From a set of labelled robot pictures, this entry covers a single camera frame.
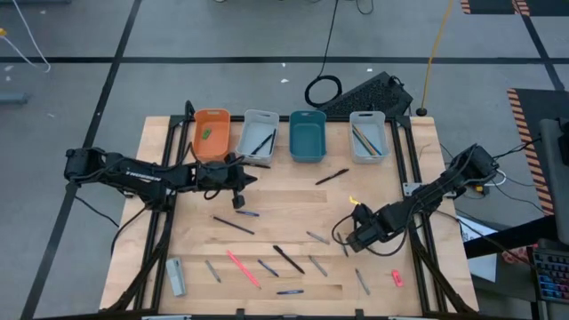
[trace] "black keyboard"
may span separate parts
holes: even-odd
[[[381,72],[319,110],[328,116],[349,116],[353,111],[381,111],[385,116],[401,116],[413,98],[397,80],[390,78],[387,72]]]
[[[569,303],[569,252],[531,248],[530,262],[533,270],[538,300]]]

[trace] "blue pen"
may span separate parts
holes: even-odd
[[[276,294],[296,294],[296,293],[304,293],[304,290],[289,290],[285,292],[277,292]]]
[[[272,273],[272,274],[275,275],[275,276],[278,276],[278,273],[277,273],[275,270],[273,270],[271,267],[267,266],[267,265],[265,264],[265,262],[261,261],[260,259],[258,259],[257,261],[258,261],[263,267],[265,267],[266,270],[270,271],[270,273]]]
[[[244,215],[248,215],[250,217],[259,217],[260,216],[257,212],[247,212],[247,211],[243,211],[243,210],[235,210],[235,212],[241,213]]]

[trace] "orange bin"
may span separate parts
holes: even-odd
[[[196,133],[194,151],[201,162],[223,161],[229,152],[231,115],[226,109],[203,109],[194,114]]]

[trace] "yellow cable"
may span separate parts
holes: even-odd
[[[425,108],[425,99],[427,99],[427,88],[429,87],[429,73],[430,73],[430,65],[437,54],[438,43],[441,41],[441,35],[443,35],[443,29],[445,28],[446,21],[448,20],[448,16],[451,15],[451,11],[453,9],[453,1],[448,0],[448,6],[446,7],[445,16],[443,17],[443,22],[441,23],[441,27],[438,30],[437,40],[435,40],[435,44],[433,45],[433,51],[430,53],[429,57],[429,64],[427,65],[427,74],[425,75],[425,85],[423,87],[423,99],[421,101],[421,109]]]

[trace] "gray bin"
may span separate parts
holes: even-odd
[[[270,164],[275,149],[272,141],[276,141],[278,135],[278,121],[279,116],[274,112],[253,109],[245,111],[243,132],[236,148],[236,152],[244,156],[245,162]],[[273,132],[275,137],[267,141],[256,155],[252,155],[252,152]]]
[[[352,126],[381,152],[381,156],[371,156],[362,146],[352,131]],[[389,147],[385,137],[385,114],[381,111],[361,111],[349,114],[349,144],[352,161],[356,164],[378,164],[389,156]]]

